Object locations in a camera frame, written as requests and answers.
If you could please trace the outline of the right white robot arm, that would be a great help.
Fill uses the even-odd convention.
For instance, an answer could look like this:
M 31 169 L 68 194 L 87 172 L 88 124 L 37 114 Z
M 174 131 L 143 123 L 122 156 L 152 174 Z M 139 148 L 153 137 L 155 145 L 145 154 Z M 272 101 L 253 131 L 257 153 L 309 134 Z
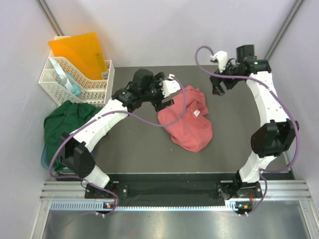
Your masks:
M 211 56 L 211 61 L 218 64 L 214 76 L 210 76 L 213 94 L 224 95 L 240 82 L 245 81 L 254 97 L 259 117 L 260 128 L 251 136 L 252 152 L 245 165 L 236 172 L 233 179 L 233 192 L 238 197 L 246 196 L 257 189 L 261 169 L 287 151 L 294 138 L 294 126 L 282 106 L 276 100 L 273 75 L 268 60 L 258 59 L 253 45 L 243 45 L 236 49 L 237 59 L 234 64 L 225 51 L 218 51 Z

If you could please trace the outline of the pink t shirt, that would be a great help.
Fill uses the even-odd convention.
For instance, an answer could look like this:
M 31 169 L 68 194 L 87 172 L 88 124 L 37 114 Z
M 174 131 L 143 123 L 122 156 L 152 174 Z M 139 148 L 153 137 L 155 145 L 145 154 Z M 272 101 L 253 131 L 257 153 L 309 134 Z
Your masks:
M 185 88 L 186 110 L 181 119 L 171 126 L 165 127 L 172 141 L 182 148 L 199 152 L 204 149 L 213 138 L 212 122 L 205 115 L 209 113 L 205 96 L 200 89 L 192 86 Z M 183 109 L 184 95 L 180 92 L 173 97 L 174 104 L 158 113 L 160 124 L 168 124 L 176 120 Z

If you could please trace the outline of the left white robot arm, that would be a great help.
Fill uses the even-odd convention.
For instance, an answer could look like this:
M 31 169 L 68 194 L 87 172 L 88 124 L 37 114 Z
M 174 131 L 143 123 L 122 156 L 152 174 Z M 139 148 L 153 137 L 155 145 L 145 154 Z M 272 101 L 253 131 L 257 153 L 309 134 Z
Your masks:
M 112 95 L 87 127 L 77 129 L 71 135 L 62 134 L 60 139 L 67 142 L 59 152 L 59 161 L 79 178 L 96 185 L 95 190 L 101 197 L 109 197 L 113 185 L 91 154 L 96 144 L 142 103 L 150 102 L 156 112 L 173 105 L 173 100 L 165 102 L 164 99 L 179 90 L 180 85 L 172 75 L 166 78 L 163 72 L 154 75 L 147 69 L 138 69 L 127 86 Z

